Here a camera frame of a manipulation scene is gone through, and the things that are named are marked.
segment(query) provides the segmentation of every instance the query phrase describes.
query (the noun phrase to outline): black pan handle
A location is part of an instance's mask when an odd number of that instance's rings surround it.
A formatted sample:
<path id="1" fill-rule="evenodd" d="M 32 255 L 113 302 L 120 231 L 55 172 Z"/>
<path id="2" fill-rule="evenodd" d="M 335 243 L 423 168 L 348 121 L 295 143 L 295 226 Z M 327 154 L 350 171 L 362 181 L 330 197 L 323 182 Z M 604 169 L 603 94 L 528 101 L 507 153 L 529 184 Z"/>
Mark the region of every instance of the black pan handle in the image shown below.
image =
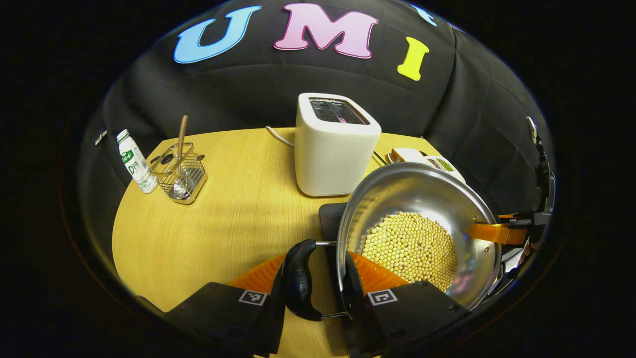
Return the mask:
<path id="1" fill-rule="evenodd" d="M 316 249 L 316 240 L 297 243 L 285 256 L 282 278 L 285 305 L 297 316 L 306 320 L 321 321 L 322 313 L 312 306 L 312 275 L 309 272 L 309 256 Z"/>

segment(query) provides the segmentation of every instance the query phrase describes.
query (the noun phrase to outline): yellow wooden tabletop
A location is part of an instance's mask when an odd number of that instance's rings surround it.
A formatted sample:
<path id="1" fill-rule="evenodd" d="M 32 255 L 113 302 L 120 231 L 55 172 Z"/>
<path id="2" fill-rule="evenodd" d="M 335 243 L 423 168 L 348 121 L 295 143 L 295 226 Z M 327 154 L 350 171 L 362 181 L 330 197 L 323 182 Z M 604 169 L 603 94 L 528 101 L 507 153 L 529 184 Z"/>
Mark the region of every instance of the yellow wooden tabletop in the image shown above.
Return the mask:
<path id="1" fill-rule="evenodd" d="M 275 129 L 294 141 L 294 128 Z M 149 158 L 176 139 L 161 142 Z M 157 186 L 143 194 L 134 181 L 126 189 L 113 227 L 113 257 L 122 282 L 163 311 L 183 302 L 208 282 L 227 283 L 248 269 L 286 253 L 298 242 L 322 239 L 318 209 L 349 196 L 310 197 L 296 185 L 294 148 L 267 129 L 187 136 L 208 173 L 191 205 L 173 202 Z M 422 138 L 382 133 L 376 152 L 386 160 L 393 148 L 439 153 Z M 373 156 L 365 176 L 382 163 Z M 324 250 L 310 257 L 312 303 L 336 311 Z M 277 357 L 346 357 L 338 319 L 303 320 L 286 309 Z"/>

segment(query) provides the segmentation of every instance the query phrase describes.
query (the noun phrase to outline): water bottle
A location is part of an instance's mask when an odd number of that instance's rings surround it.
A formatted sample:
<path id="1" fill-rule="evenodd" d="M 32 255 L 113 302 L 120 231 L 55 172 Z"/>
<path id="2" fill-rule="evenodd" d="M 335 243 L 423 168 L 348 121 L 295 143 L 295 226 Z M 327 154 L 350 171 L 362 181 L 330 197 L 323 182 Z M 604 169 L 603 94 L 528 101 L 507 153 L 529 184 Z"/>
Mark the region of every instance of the water bottle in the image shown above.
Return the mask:
<path id="1" fill-rule="evenodd" d="M 128 129 L 124 129 L 117 134 L 117 144 L 119 145 L 121 160 L 130 175 L 132 175 L 135 183 L 139 185 L 144 193 L 151 193 L 157 186 L 157 179 L 150 173 L 148 163 L 135 141 L 130 137 Z"/>

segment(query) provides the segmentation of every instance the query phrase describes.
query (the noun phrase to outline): wire utensil holder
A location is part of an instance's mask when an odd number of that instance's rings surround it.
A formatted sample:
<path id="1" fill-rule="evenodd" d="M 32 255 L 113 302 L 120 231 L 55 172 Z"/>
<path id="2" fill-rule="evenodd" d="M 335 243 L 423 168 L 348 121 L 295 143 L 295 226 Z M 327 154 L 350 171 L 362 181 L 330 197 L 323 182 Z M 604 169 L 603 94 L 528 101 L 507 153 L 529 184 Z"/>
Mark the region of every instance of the wire utensil holder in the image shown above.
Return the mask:
<path id="1" fill-rule="evenodd" d="M 194 152 L 194 144 L 183 143 L 183 155 L 177 159 L 178 145 L 172 145 L 150 165 L 150 173 L 159 186 L 179 204 L 191 204 L 197 198 L 207 173 Z"/>

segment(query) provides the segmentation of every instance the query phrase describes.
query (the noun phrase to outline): pink letter m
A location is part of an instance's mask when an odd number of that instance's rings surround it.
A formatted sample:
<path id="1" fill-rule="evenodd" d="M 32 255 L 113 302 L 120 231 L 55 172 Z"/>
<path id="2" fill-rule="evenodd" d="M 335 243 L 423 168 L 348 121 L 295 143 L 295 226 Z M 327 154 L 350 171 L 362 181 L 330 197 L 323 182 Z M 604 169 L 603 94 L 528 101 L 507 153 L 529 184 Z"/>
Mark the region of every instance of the pink letter m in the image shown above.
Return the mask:
<path id="1" fill-rule="evenodd" d="M 342 41 L 334 46 L 336 52 L 343 55 L 368 59 L 371 28 L 378 19 L 365 13 L 350 11 L 338 20 L 331 21 L 324 10 L 316 4 L 289 4 L 283 7 L 289 10 L 289 22 L 283 38 L 274 43 L 279 50 L 302 50 L 309 46 L 303 39 L 305 29 L 309 31 L 316 47 L 324 50 L 340 34 Z"/>

